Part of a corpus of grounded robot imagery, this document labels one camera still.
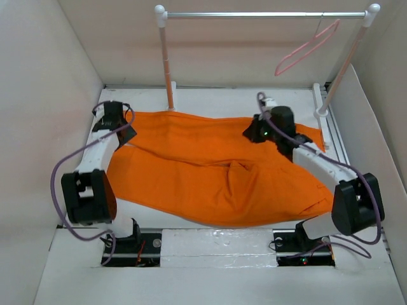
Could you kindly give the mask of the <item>orange trousers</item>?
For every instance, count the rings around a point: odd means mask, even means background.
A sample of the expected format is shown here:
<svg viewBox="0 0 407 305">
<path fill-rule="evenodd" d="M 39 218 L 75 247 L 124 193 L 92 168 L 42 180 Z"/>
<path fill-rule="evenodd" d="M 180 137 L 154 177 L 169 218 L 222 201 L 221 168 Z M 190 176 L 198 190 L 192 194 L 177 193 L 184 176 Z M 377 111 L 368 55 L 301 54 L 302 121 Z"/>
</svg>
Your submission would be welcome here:
<svg viewBox="0 0 407 305">
<path fill-rule="evenodd" d="M 250 118 L 138 112 L 136 136 L 111 158 L 115 196 L 200 224 L 249 227 L 329 212 L 332 192 L 278 152 L 244 137 Z"/>
</svg>

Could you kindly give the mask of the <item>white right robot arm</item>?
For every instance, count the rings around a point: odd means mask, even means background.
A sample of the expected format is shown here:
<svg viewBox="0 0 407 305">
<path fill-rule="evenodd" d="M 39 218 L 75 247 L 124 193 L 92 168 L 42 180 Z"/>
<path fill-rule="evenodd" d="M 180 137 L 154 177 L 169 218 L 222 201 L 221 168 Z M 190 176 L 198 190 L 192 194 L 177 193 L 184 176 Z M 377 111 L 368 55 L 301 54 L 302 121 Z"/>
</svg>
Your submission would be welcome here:
<svg viewBox="0 0 407 305">
<path fill-rule="evenodd" d="M 294 114 L 287 106 L 261 105 L 243 135 L 251 142 L 274 142 L 278 152 L 316 177 L 333 194 L 329 212 L 296 226 L 295 245 L 309 250 L 324 236 L 354 236 L 370 226 L 381 229 L 385 218 L 378 179 L 371 173 L 330 158 L 310 137 L 297 132 Z"/>
</svg>

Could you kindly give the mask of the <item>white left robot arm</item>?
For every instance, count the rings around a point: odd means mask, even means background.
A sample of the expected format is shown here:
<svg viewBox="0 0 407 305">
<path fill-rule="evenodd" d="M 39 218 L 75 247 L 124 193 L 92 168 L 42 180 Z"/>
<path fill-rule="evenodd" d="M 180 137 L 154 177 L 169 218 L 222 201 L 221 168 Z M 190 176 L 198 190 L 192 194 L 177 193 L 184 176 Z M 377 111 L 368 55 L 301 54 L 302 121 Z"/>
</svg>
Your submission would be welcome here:
<svg viewBox="0 0 407 305">
<path fill-rule="evenodd" d="M 126 251 L 135 252 L 142 243 L 139 225 L 134 218 L 118 213 L 107 177 L 113 154 L 137 135 L 125 118 L 129 114 L 133 121 L 135 114 L 129 104 L 114 100 L 97 104 L 92 114 L 95 122 L 82 160 L 61 178 L 67 218 L 71 224 L 110 230 Z"/>
</svg>

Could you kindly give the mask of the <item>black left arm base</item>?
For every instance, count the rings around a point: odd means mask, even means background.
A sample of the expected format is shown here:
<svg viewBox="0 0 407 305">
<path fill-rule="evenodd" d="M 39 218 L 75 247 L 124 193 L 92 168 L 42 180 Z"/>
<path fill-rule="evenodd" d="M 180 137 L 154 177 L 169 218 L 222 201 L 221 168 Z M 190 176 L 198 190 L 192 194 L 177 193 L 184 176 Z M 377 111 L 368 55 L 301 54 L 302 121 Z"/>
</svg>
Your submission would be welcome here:
<svg viewBox="0 0 407 305">
<path fill-rule="evenodd" d="M 118 238 L 112 258 L 111 247 L 104 246 L 101 264 L 112 268 L 155 268 L 160 266 L 162 232 L 142 232 L 138 243 L 131 238 Z"/>
</svg>

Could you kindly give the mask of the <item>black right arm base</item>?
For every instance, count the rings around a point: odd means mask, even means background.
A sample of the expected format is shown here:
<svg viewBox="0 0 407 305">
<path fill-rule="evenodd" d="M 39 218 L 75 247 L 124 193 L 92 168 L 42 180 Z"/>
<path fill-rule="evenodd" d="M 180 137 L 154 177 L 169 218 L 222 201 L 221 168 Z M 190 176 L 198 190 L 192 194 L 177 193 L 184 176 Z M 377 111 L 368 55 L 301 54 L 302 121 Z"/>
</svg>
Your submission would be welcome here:
<svg viewBox="0 0 407 305">
<path fill-rule="evenodd" d="M 268 247 L 276 254 L 278 267 L 335 267 L 329 242 L 327 236 L 310 239 L 300 222 L 294 229 L 274 229 Z"/>
</svg>

